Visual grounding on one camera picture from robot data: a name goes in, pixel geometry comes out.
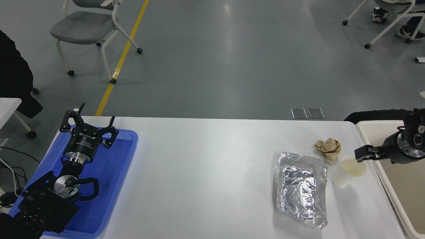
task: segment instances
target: white desk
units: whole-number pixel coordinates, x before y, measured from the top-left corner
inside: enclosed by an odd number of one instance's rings
[[[109,117],[84,120],[105,126]],[[279,153],[320,157],[313,145],[333,137],[341,156],[353,154],[362,142],[349,122],[117,117],[114,124],[139,142],[99,238],[404,238],[370,162],[345,188],[328,179],[324,229],[276,209]]]
[[[0,128],[3,127],[20,104],[21,99],[18,98],[0,98]]]

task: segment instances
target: aluminum foil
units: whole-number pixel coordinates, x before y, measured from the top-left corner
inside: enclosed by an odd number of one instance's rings
[[[328,167],[322,159],[283,152],[276,165],[279,211],[299,218],[314,229],[326,220],[325,188]]]

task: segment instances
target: chair wheel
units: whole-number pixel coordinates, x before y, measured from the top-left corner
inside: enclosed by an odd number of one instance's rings
[[[27,137],[30,139],[35,139],[35,137],[37,137],[37,133],[34,130],[31,130],[27,133]]]
[[[39,94],[39,93],[40,93],[40,91],[39,91],[37,88],[33,88],[33,89],[31,90],[31,92],[32,92],[33,94]]]

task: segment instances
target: shoe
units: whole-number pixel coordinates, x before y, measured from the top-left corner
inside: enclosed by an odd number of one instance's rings
[[[382,11],[379,8],[374,8],[372,13],[372,21],[379,24],[384,24],[387,19],[385,18],[385,13],[387,13],[385,10]]]
[[[404,25],[400,28],[400,30],[397,31],[397,36],[401,37],[402,39],[410,39],[410,37],[413,35],[413,32],[415,31],[414,28],[410,27],[409,25]],[[420,41],[425,38],[425,34],[418,31],[418,33],[415,36],[414,41]]]

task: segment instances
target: plastic cup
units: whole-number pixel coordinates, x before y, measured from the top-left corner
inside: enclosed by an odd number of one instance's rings
[[[366,173],[366,165],[364,162],[358,163],[352,155],[347,155],[341,158],[340,163],[332,174],[332,182],[343,188],[352,182],[354,179]]]

